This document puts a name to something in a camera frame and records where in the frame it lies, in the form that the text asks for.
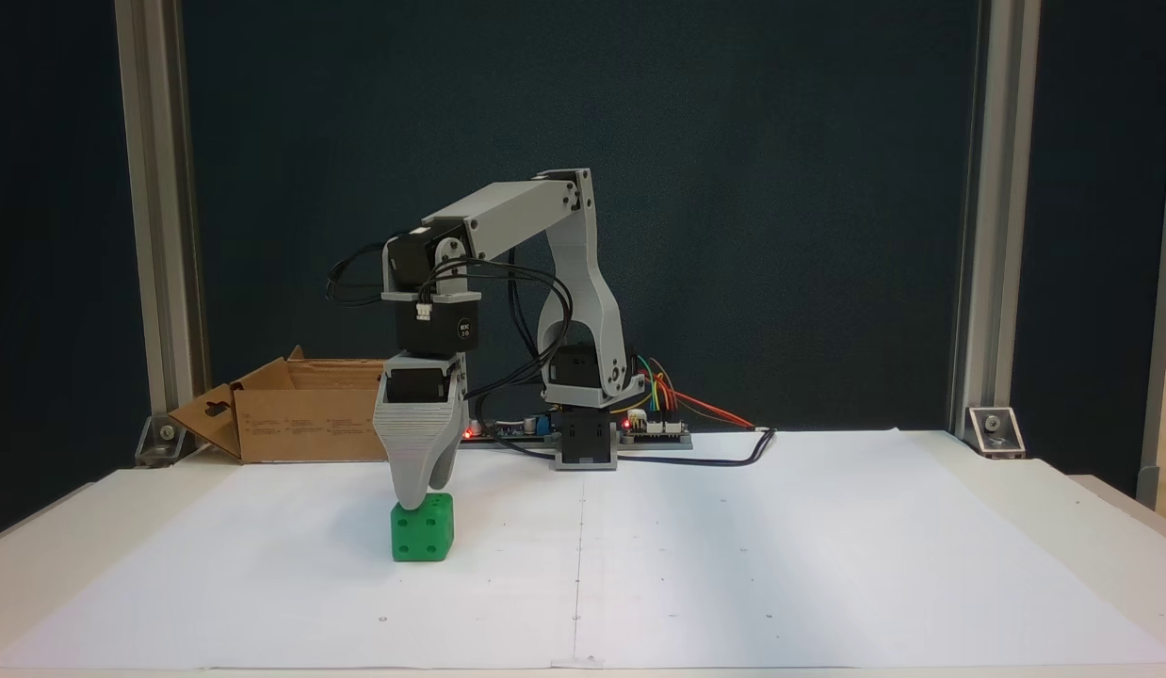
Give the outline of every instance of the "white table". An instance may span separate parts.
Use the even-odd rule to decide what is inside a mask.
[[[941,432],[906,433],[932,452],[977,497],[1011,520],[1035,544],[1131,622],[1166,648],[1166,524],[1142,515],[1143,508],[1102,485],[1087,489],[1079,481],[1037,460],[988,461]],[[119,470],[66,501],[29,519],[0,538],[0,651],[82,592],[106,568],[131,553],[205,490],[233,471],[219,454],[198,454],[169,469]],[[560,676],[567,670],[527,671]],[[294,676],[294,671],[208,671],[213,677]],[[303,676],[401,674],[405,671],[302,671]],[[462,671],[420,671],[421,676],[454,676]],[[470,672],[510,676],[512,671]],[[676,676],[680,670],[614,673]],[[1137,676],[1166,677],[1166,665],[1136,666],[988,666],[937,670],[689,670],[695,676]],[[2,677],[105,676],[100,671],[20,671],[0,669]],[[183,674],[120,672],[125,677]]]

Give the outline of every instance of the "white paper sheet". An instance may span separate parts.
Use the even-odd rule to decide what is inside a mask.
[[[604,666],[1166,660],[895,431],[785,435],[743,468],[625,463],[585,498],[576,646]]]
[[[733,457],[754,435],[695,441]],[[781,434],[733,469],[462,452],[448,489],[449,558],[396,564],[385,464],[244,467],[0,666],[1166,660],[895,432]]]
[[[0,666],[514,669],[569,657],[583,476],[462,452],[450,489],[449,557],[400,564],[385,463],[240,468]]]

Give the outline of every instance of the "green cube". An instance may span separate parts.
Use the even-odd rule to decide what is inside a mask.
[[[398,561],[444,559],[454,545],[454,497],[429,492],[416,510],[389,510],[389,553]]]

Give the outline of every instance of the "metal bracket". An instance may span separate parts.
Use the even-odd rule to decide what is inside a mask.
[[[197,449],[197,438],[166,415],[148,417],[140,446],[135,449],[135,466],[162,468],[173,466]]]
[[[1018,419],[1012,407],[968,407],[964,427],[969,446],[982,457],[991,460],[1026,459],[1026,443],[1018,431]]]

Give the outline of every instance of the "cardboard box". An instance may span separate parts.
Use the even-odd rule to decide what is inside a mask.
[[[307,359],[295,347],[169,415],[243,463],[384,460],[373,431],[381,361]]]

